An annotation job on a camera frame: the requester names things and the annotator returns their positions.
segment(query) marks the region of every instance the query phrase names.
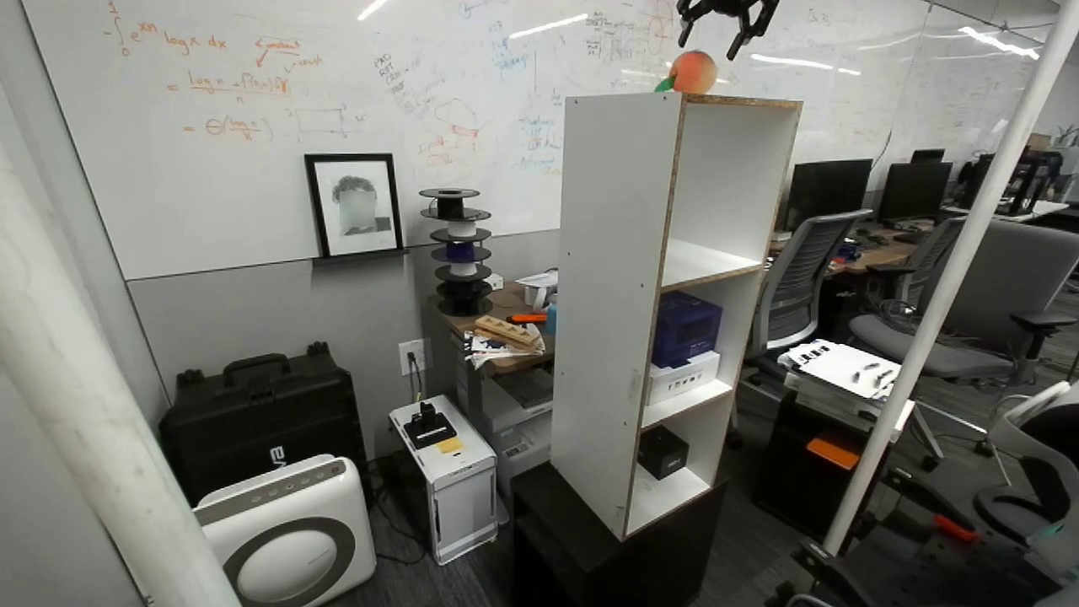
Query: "black base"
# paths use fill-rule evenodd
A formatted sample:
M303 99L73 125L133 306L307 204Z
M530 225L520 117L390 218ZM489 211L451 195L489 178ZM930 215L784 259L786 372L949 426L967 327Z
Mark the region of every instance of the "black base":
M769 510L794 530L822 539L852 478L852 470L839 470L805 444L825 440L861 453L875 431L875 422L852 415L852 409L801 406L786 394L766 448L766 470L756 484L756 505Z
M723 493L616 544L554 464L513 478L515 605L690 605Z

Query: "small device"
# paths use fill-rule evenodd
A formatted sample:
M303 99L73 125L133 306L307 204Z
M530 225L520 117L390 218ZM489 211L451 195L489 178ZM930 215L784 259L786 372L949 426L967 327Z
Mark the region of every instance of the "small device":
M678 473L688 458L688 444L668 431L666 426L641 436L637 463L653 477L666 478Z
M649 397L643 397L643 406L658 406L658 401L678 397L678 394L686 394L690 389L703 389L703 383L717 377L717 367L723 367L723 355L717 352L694 355L681 367L653 367L650 363L649 367Z
M443 412L434 412L432 401L420 406L420 412L406 426L406 436L409 436L411 448L424 448L434 441L454 440L449 419Z

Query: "shelf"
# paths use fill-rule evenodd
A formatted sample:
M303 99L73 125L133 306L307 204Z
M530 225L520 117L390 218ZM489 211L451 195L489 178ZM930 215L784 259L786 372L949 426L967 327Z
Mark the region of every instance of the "shelf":
M690 470L678 470L666 478L653 478L649 470L635 464L635 496L631 496L631 525L637 533L653 519L681 510L686 502L706 496L712 487Z
M723 377L712 377L712 380L706 380L706 383L699 383L699 389L690 389L686 394L675 394L675 397L666 397L666 401L650 401L650 406L643 406L641 427L650 427L650 426L658 426L666 419L675 419L675 415L686 415L690 409L703 409L703 406L707 406L707 401L716 401L723 394L732 394L732 383L723 380Z
M758 259L732 256L732 254L707 250L707 245L686 244L686 238L670 238L668 264L666 264L666 291L725 281L725 276L744 276L756 269L764 269Z

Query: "black case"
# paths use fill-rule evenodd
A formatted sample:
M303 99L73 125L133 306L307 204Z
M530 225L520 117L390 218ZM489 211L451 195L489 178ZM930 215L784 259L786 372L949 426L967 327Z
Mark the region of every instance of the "black case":
M670 473L678 473L688 458L688 444L668 431L666 426L658 427L649 427L641 436L641 453L637 453L637 463L653 477L653 478L666 478Z
M175 377L175 409L161 419L161 453L189 496L300 463L318 453L366 463L351 373L327 345L300 356L263 355L234 362L222 373Z

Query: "blue object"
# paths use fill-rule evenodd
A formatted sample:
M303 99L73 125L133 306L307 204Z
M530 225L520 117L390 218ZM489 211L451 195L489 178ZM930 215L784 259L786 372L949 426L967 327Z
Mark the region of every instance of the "blue object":
M445 244L445 259L475 264L475 244Z
M653 324L650 363L681 367L688 356L716 352L723 306L688 295L666 295Z

